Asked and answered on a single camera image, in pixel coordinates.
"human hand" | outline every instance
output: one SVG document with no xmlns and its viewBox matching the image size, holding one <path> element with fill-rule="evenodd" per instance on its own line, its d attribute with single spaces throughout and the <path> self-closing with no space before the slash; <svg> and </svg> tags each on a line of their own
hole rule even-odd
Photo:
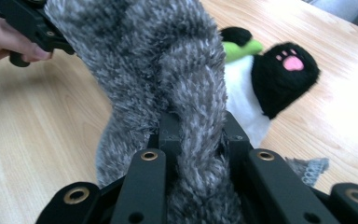
<svg viewBox="0 0 358 224">
<path fill-rule="evenodd" d="M 22 60 L 27 63 L 51 58 L 51 53 L 43 51 L 36 43 L 32 43 L 0 18 L 0 60 L 5 58 L 10 51 L 22 54 Z"/>
</svg>

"panda plush toy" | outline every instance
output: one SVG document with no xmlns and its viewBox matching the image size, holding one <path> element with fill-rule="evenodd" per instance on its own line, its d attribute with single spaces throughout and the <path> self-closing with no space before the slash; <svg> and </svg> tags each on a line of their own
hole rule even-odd
<svg viewBox="0 0 358 224">
<path fill-rule="evenodd" d="M 262 45 L 245 29 L 228 27 L 221 36 L 227 55 L 227 110 L 256 148 L 271 120 L 316 83 L 320 70 L 297 44 L 278 44 L 258 54 Z"/>
</svg>

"wooden table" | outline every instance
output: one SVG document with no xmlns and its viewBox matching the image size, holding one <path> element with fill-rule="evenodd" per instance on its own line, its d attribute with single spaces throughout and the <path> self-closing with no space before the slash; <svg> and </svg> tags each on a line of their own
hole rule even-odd
<svg viewBox="0 0 358 224">
<path fill-rule="evenodd" d="M 330 159 L 316 188 L 358 184 L 358 27 L 299 0 L 203 0 L 219 27 L 241 26 L 265 49 L 293 41 L 322 69 L 317 86 L 273 121 L 262 147 Z M 94 154 L 110 105 L 85 65 L 57 51 L 28 68 L 0 62 L 0 223 L 33 223 L 51 197 L 96 182 Z"/>
</svg>

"fuzzy gray fabric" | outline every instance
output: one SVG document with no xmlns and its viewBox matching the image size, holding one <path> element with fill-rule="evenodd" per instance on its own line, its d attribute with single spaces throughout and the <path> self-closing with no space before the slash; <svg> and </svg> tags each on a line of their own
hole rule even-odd
<svg viewBox="0 0 358 224">
<path fill-rule="evenodd" d="M 228 161 L 216 154 L 226 114 L 225 53 L 216 24 L 194 0 L 49 0 L 52 22 L 113 105 L 97 151 L 106 186 L 127 173 L 163 111 L 182 124 L 169 223 L 241 223 Z"/>
</svg>

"gray plush tail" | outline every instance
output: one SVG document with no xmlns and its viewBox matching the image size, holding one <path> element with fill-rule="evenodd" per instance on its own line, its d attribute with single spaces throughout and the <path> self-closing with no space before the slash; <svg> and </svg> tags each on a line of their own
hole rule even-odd
<svg viewBox="0 0 358 224">
<path fill-rule="evenodd" d="M 127 173 L 170 106 L 182 123 L 170 223 L 239 223 L 228 161 L 216 153 L 226 110 L 225 53 L 198 1 L 49 0 L 46 12 L 113 104 L 97 151 L 106 186 Z"/>
</svg>

